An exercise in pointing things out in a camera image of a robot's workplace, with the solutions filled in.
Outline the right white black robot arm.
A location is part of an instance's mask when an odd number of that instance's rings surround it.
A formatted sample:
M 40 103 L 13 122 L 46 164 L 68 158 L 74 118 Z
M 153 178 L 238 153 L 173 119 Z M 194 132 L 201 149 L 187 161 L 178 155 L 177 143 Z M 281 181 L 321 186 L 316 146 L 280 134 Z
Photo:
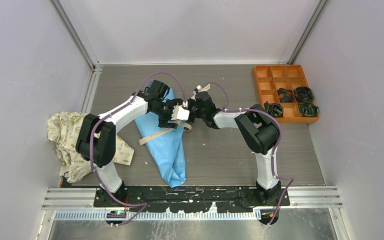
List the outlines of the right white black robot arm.
M 263 205 L 271 205 L 281 192 L 277 173 L 277 147 L 281 137 L 279 123 L 270 117 L 262 105 L 227 110 L 217 108 L 206 91 L 188 99 L 189 122 L 201 119 L 212 129 L 238 129 L 257 164 L 256 194 Z

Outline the beige tote bag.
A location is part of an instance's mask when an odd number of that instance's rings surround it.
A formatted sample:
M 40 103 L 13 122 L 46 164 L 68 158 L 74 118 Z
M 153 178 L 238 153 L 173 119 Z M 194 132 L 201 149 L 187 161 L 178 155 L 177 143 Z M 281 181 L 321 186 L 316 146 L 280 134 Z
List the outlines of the beige tote bag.
M 205 87 L 202 87 L 202 91 L 204 90 L 209 90 L 211 88 L 210 84 L 208 83 Z M 192 126 L 190 124 L 188 124 L 187 122 L 185 121 L 180 121 L 180 120 L 175 120 L 173 123 L 175 124 L 178 124 L 178 126 L 182 126 L 183 127 L 183 131 L 184 132 L 190 132 L 192 130 Z M 140 145 L 144 145 L 148 142 L 150 142 L 151 140 L 153 139 L 156 139 L 168 132 L 171 132 L 172 130 L 174 130 L 173 128 L 165 128 L 159 132 L 156 132 L 154 134 L 151 134 L 149 136 L 146 136 L 146 137 L 143 137 L 142 139 L 140 139 L 138 142 Z

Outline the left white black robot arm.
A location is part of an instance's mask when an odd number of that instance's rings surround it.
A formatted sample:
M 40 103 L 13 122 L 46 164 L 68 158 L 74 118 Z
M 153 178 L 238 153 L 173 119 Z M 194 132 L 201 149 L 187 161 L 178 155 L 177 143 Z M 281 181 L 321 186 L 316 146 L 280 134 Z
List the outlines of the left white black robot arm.
M 154 113 L 160 117 L 160 126 L 176 128 L 172 115 L 176 106 L 182 106 L 181 98 L 166 99 L 170 89 L 159 81 L 153 80 L 144 89 L 139 89 L 124 103 L 116 108 L 95 115 L 87 114 L 80 127 L 75 150 L 89 162 L 99 185 L 106 193 L 106 200 L 113 206 L 121 206 L 126 200 L 125 183 L 119 176 L 114 156 L 118 132 L 136 118 Z

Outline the blue wrapping paper sheet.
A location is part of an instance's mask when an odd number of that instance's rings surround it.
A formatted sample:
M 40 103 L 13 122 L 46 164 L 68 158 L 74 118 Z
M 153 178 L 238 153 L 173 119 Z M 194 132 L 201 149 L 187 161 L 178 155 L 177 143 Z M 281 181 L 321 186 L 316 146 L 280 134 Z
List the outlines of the blue wrapping paper sheet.
M 169 88 L 169 93 L 164 102 L 169 100 L 176 101 L 175 106 L 181 102 L 181 99 L 175 99 L 174 93 Z M 163 129 L 158 127 L 158 116 L 152 112 L 139 116 L 135 119 L 135 124 L 142 138 L 157 133 Z M 179 126 L 172 131 L 163 134 L 145 145 L 153 157 L 162 179 L 171 187 L 175 188 L 184 184 L 186 178 L 186 160 L 183 147 L 184 127 Z

